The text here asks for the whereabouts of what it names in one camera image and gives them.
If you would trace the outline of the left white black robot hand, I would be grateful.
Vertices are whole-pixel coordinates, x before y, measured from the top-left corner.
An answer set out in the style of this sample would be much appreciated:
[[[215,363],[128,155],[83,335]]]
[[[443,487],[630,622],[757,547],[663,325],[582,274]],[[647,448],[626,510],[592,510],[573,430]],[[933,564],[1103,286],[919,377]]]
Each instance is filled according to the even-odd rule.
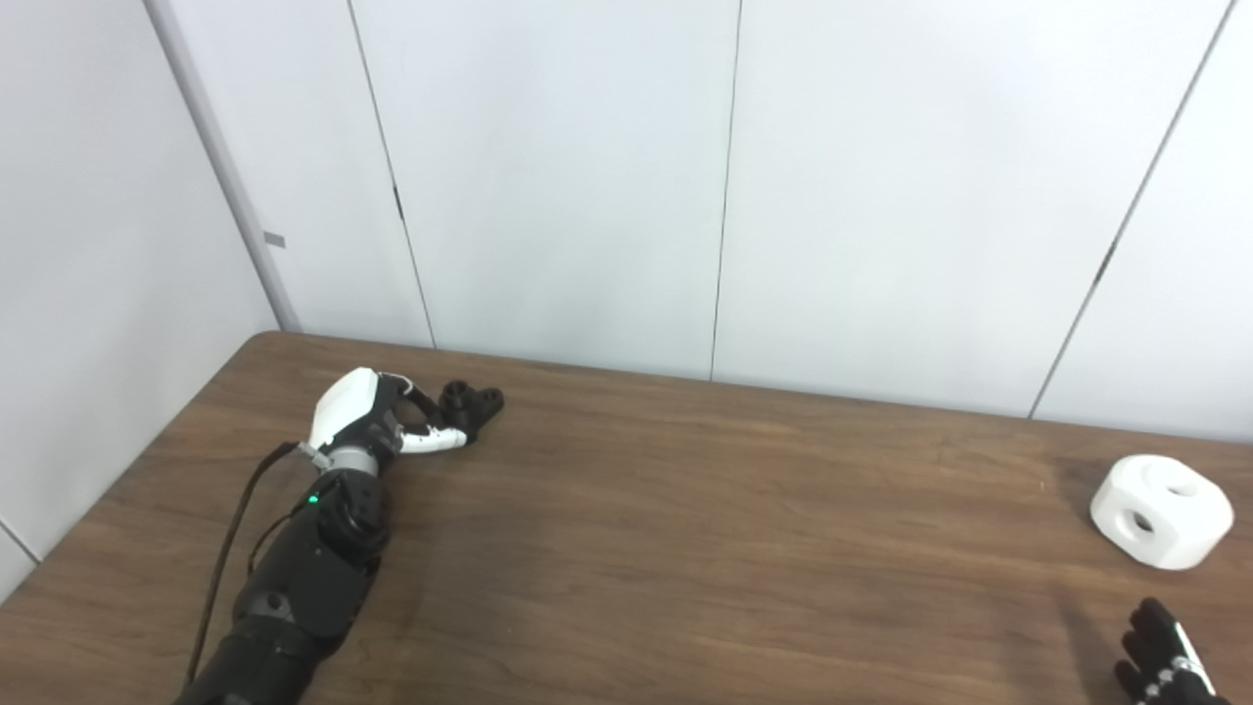
[[[395,408],[403,401],[426,416],[421,430],[406,430],[397,419]],[[441,425],[439,414],[434,398],[406,376],[356,367],[318,399],[304,446],[326,456],[361,447],[377,460],[469,446],[470,435]]]

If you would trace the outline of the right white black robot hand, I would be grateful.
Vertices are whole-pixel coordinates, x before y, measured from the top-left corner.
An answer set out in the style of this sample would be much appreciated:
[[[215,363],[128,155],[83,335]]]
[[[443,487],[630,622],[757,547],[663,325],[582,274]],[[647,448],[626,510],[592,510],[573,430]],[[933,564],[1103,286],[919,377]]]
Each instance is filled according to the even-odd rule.
[[[1131,704],[1228,704],[1217,690],[1187,629],[1159,599],[1146,597],[1129,616],[1124,659],[1113,675]]]

